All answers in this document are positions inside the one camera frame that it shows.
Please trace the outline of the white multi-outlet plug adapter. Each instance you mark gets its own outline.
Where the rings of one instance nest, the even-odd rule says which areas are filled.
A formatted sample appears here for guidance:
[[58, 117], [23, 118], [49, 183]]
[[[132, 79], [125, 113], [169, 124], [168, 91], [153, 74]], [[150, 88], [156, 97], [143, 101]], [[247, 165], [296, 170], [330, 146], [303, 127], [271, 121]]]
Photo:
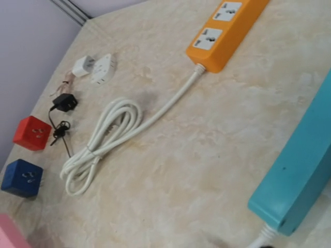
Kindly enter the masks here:
[[108, 53], [98, 59], [91, 73], [91, 83], [94, 85], [103, 85], [111, 80], [116, 70], [116, 59]]

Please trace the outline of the white usb charger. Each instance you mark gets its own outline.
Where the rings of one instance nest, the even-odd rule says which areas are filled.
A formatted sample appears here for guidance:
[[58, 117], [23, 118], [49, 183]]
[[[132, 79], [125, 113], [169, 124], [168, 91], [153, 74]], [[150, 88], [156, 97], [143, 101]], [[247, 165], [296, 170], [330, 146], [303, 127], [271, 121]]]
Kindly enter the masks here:
[[93, 67], [95, 64], [95, 59], [91, 56], [87, 55], [80, 59], [78, 59], [73, 67], [72, 67], [72, 74], [75, 77], [83, 77], [85, 75], [88, 75], [92, 72]]

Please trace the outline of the black plug adapter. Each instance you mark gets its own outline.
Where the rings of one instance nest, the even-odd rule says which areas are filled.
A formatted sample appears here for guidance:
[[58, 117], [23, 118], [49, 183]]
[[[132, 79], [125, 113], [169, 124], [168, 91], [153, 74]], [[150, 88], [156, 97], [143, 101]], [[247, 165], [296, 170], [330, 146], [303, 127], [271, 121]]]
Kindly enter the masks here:
[[74, 110], [78, 105], [78, 101], [74, 95], [67, 93], [59, 95], [52, 102], [53, 106], [50, 108], [50, 111], [57, 109], [65, 113]]

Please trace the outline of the blue cube adapter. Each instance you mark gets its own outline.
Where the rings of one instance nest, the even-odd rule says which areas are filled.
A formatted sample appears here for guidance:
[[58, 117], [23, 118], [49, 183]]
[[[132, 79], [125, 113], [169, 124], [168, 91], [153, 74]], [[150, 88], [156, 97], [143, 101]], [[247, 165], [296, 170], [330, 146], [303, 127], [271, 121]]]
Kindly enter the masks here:
[[21, 198], [33, 198], [38, 195], [43, 168], [18, 159], [7, 165], [1, 184], [1, 190]]

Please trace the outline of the red cube adapter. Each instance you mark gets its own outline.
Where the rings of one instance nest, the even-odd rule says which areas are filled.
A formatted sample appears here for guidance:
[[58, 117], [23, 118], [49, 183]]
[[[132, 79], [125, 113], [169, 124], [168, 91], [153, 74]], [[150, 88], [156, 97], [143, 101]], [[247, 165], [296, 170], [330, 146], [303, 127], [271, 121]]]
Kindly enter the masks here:
[[19, 122], [13, 143], [30, 151], [44, 150], [52, 127], [42, 120], [28, 116]]

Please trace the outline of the teal power strip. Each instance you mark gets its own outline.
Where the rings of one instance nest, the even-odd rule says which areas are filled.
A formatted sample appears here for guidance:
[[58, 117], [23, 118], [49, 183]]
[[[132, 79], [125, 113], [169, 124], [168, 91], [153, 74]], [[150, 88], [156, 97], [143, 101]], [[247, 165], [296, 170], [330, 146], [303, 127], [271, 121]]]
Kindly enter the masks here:
[[330, 179], [330, 75], [249, 199], [248, 208], [285, 236], [294, 233]]

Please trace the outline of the pink power strip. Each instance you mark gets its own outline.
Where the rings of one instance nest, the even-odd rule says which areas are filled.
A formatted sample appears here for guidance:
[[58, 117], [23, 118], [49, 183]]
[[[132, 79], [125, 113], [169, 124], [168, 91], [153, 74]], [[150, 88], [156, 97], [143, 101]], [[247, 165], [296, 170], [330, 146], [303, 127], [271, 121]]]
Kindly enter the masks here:
[[1, 247], [31, 248], [12, 219], [6, 214], [1, 214]]

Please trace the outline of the orange power strip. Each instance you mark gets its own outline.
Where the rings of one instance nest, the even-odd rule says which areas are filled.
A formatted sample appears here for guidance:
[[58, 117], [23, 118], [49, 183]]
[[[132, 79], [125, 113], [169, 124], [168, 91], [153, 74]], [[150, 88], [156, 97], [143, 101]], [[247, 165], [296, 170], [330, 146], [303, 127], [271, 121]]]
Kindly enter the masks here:
[[269, 0], [222, 1], [186, 49], [194, 64], [219, 73], [259, 18]]

